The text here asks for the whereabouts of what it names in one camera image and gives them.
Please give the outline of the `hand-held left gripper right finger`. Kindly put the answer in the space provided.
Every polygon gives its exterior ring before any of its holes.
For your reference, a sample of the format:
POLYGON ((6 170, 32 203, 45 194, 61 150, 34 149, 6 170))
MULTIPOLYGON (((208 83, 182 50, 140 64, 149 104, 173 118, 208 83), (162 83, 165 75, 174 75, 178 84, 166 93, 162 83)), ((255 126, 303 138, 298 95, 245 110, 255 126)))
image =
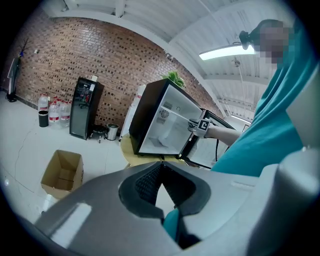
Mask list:
POLYGON ((192 245, 174 247, 173 256, 294 255, 300 243, 291 239, 320 195, 320 151, 299 150, 259 177, 183 166, 207 182, 211 196, 203 209, 183 217, 192 245))

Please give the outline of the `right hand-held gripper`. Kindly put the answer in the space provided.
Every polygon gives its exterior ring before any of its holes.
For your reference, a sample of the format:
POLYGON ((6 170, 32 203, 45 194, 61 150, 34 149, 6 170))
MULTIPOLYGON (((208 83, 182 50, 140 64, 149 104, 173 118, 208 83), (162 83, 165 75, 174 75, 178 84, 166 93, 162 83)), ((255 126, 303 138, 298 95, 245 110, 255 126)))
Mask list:
POLYGON ((193 132, 193 134, 199 138, 206 138, 208 136, 208 131, 213 127, 213 123, 205 119, 190 119, 188 121, 188 130, 193 132))

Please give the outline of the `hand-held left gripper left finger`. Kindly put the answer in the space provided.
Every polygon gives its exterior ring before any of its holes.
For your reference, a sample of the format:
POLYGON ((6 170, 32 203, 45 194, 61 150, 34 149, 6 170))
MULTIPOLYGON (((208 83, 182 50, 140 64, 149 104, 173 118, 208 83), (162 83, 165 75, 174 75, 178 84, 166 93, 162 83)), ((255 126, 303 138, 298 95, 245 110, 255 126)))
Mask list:
POLYGON ((94 178, 60 199, 34 225, 53 256, 174 256, 182 250, 162 225, 163 212, 136 181, 161 168, 147 163, 94 178))

